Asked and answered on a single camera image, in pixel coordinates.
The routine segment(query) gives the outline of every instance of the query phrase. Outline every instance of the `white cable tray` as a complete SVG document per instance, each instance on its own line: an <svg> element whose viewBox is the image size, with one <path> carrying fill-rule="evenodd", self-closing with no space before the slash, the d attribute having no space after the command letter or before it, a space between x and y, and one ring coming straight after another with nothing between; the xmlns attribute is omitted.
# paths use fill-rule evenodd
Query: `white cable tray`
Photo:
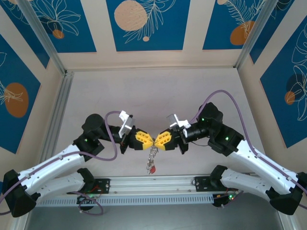
<svg viewBox="0 0 307 230"><path fill-rule="evenodd" d="M97 199L103 206L131 206L131 205L183 205L183 204L212 204L212 194L199 195L115 195L105 196ZM93 202L82 204L82 206L94 206ZM75 207L77 197L70 195L45 200L36 205L37 207Z"/></svg>

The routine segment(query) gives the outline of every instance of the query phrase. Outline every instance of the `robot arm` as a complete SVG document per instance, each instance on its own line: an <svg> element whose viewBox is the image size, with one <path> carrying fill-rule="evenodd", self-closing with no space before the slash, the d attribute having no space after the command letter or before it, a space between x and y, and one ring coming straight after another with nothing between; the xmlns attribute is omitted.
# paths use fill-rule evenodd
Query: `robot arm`
<svg viewBox="0 0 307 230"><path fill-rule="evenodd" d="M251 192L269 199L270 204L277 210L288 215L294 214L303 191L292 180L306 187L306 173L292 172L256 149L257 155L255 155L240 133L222 123L223 113L218 111L213 103L205 105L196 123L189 124L188 121L179 121L176 115L170 115L168 119L170 128L158 135L155 142L157 148L174 150L179 147L181 153L184 154L189 149L190 142L208 137L208 145L214 151L241 162L260 176L260 178L255 178L234 173L228 169L224 169L223 173L214 176L213 171L212 178L215 181L219 180L219 185ZM276 168L289 177L283 176Z"/></svg>
<svg viewBox="0 0 307 230"><path fill-rule="evenodd" d="M131 115L122 111L119 117L123 120L123 125L121 127L109 126L109 128L114 141L120 144L122 154L125 153L127 147L144 150L154 144L148 133L136 129ZM28 213L37 203L50 197L72 191L84 193L93 188L95 179L88 169L79 169L69 176L56 178L70 169L81 167L91 159L90 156L78 153L69 156L67 154L81 151L96 156L104 149L99 139L110 141L105 121L98 114L88 116L82 129L83 133L73 141L73 144L52 158L19 173L11 170L4 175L3 194L21 181L5 197L13 217Z"/></svg>

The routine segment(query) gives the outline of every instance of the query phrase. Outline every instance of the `metal chain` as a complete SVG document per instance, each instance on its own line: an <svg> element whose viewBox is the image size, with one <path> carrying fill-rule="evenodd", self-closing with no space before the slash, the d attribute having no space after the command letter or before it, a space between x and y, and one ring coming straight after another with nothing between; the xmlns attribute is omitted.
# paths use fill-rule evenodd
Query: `metal chain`
<svg viewBox="0 0 307 230"><path fill-rule="evenodd" d="M152 172L152 168L155 167L154 158L157 153L158 153L158 148L156 146L152 146L150 149L149 158L148 158L147 167L146 167L148 174L154 173Z"/></svg>

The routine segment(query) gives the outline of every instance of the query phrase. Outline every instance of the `red tag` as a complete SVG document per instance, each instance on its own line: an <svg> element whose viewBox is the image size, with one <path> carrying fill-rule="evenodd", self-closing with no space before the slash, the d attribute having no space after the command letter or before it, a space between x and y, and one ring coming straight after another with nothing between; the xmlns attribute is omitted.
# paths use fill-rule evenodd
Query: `red tag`
<svg viewBox="0 0 307 230"><path fill-rule="evenodd" d="M155 166L153 166L151 169L150 169L150 174L154 174L155 172Z"/></svg>

